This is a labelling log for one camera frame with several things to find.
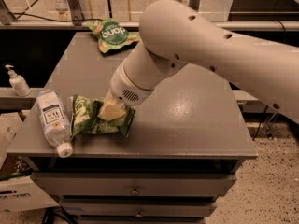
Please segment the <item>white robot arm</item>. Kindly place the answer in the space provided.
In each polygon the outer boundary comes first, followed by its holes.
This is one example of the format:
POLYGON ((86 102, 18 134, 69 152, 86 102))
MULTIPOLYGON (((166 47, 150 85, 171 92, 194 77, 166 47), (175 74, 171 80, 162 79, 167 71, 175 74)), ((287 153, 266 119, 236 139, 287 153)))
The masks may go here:
POLYGON ((110 80, 101 118, 142 104, 160 82, 192 63, 299 122, 299 48, 222 29, 173 0, 149 5, 139 34, 110 80))

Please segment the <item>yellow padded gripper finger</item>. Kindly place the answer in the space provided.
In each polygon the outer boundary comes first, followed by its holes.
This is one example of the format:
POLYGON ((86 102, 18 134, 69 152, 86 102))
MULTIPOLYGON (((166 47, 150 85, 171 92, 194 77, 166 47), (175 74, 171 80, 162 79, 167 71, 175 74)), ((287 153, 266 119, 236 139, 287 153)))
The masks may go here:
POLYGON ((112 104, 105 104, 100 108, 98 117, 100 119, 111 121, 113 119, 120 118, 126 114, 126 110, 116 107, 112 104))

